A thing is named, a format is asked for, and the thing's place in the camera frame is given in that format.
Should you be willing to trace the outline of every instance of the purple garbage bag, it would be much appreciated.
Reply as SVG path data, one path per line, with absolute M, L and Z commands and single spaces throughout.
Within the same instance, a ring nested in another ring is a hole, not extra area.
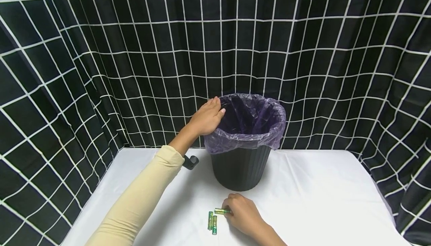
M 258 94 L 232 93 L 221 96 L 220 101 L 226 113 L 218 128 L 204 136 L 210 154 L 260 146 L 278 149 L 286 127 L 286 111 L 277 100 Z

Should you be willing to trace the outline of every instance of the table surface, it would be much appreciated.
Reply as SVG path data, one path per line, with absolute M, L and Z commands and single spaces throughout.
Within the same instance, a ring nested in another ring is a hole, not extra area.
M 123 149 L 103 177 L 63 246 L 82 246 L 156 149 Z M 218 234 L 207 230 L 208 211 L 231 192 L 214 177 L 204 149 L 199 164 L 182 168 L 165 190 L 134 246 L 256 245 L 219 215 Z M 371 177 L 346 151 L 271 151 L 260 183 L 242 192 L 289 246 L 410 246 Z

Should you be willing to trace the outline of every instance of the trash can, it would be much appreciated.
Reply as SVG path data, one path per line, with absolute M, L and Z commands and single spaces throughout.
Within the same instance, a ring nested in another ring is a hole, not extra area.
M 204 136 L 213 172 L 232 191 L 255 187 L 271 149 L 278 149 L 286 126 L 286 111 L 271 98 L 234 93 L 220 97 L 226 109 L 218 128 Z

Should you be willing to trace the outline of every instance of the beige sleeve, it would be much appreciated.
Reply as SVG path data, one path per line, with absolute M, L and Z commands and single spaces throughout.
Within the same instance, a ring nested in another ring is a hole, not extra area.
M 85 245 L 131 246 L 183 163 L 184 158 L 173 147 L 163 146 L 118 198 Z

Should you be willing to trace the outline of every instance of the green battery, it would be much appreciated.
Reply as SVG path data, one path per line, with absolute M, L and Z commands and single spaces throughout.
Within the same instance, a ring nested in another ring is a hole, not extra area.
M 225 214 L 225 213 L 231 213 L 229 209 L 214 209 L 215 214 Z
M 216 215 L 213 216 L 213 235 L 217 234 L 217 217 Z
M 213 212 L 208 212 L 208 230 L 213 229 Z

